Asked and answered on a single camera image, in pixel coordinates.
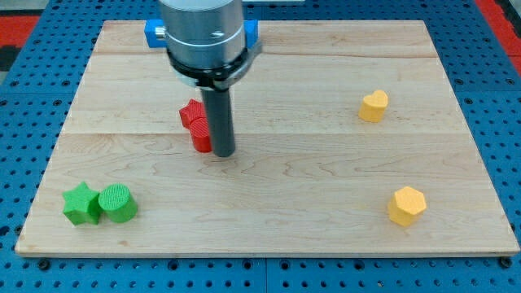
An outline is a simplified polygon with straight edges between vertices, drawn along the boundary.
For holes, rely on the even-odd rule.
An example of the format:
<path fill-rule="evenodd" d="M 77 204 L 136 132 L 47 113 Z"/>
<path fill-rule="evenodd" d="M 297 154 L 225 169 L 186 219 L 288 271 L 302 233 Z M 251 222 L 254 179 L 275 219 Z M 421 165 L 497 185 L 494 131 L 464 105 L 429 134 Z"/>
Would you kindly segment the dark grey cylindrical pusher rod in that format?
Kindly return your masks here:
<path fill-rule="evenodd" d="M 207 116 L 212 151 L 229 157 L 235 151 L 233 117 L 228 90 L 201 90 Z"/>

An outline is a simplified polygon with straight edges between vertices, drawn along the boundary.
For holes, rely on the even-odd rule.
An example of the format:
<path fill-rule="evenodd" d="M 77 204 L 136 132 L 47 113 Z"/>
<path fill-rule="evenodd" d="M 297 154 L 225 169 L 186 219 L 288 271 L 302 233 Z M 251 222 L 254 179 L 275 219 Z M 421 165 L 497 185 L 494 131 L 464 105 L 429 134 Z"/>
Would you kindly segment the blue block behind arm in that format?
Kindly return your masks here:
<path fill-rule="evenodd" d="M 244 20 L 246 47 L 251 49 L 259 39 L 258 20 Z M 147 20 L 143 30 L 150 48 L 165 48 L 167 43 L 164 36 L 164 21 L 161 19 Z"/>

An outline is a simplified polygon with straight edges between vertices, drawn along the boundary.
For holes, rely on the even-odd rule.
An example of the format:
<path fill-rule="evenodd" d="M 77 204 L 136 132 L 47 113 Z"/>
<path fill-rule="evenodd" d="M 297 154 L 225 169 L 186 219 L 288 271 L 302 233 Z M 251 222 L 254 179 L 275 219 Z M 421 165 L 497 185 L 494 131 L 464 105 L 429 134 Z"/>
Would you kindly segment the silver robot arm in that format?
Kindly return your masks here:
<path fill-rule="evenodd" d="M 212 151 L 235 151 L 230 88 L 261 52 L 258 24 L 248 26 L 241 0 L 160 0 L 164 39 L 173 69 L 200 89 Z"/>

